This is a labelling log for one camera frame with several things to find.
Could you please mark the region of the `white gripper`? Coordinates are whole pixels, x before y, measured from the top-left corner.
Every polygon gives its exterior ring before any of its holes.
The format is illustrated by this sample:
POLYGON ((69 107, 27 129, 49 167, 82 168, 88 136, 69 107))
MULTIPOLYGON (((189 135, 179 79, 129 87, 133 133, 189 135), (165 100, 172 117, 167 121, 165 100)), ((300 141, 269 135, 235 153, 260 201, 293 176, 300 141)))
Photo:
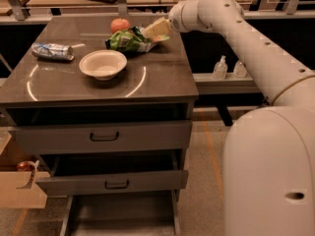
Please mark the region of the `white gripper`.
POLYGON ((151 38, 154 36, 168 34, 171 27, 178 32, 188 32, 194 30, 196 25, 197 1, 180 1, 171 8, 168 14, 168 19, 159 18, 152 24, 148 25, 143 31, 143 36, 145 38, 151 38))

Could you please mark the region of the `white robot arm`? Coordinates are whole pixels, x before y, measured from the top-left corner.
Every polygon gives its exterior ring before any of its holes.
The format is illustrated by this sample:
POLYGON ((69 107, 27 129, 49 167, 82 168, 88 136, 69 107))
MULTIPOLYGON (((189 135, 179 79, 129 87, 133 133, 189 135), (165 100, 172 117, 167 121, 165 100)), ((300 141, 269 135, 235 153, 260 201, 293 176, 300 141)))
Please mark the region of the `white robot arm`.
POLYGON ((315 236, 315 72, 249 25, 234 0, 186 0, 178 32, 223 36, 266 97, 223 149, 224 236, 315 236))

